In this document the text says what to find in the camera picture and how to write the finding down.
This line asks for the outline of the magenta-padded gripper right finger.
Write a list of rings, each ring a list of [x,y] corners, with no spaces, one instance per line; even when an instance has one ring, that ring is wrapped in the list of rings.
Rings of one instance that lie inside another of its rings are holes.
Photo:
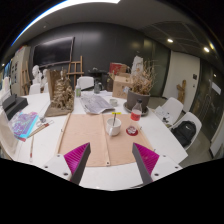
[[[133,144],[132,153],[135,157],[143,185],[150,184],[182,169],[167,155],[158,155],[137,143]]]

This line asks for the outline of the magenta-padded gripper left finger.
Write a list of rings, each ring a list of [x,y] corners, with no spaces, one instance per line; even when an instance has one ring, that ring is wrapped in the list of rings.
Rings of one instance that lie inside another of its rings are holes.
[[[78,185],[82,179],[90,153],[90,144],[85,143],[65,155],[57,154],[45,163],[42,168]]]

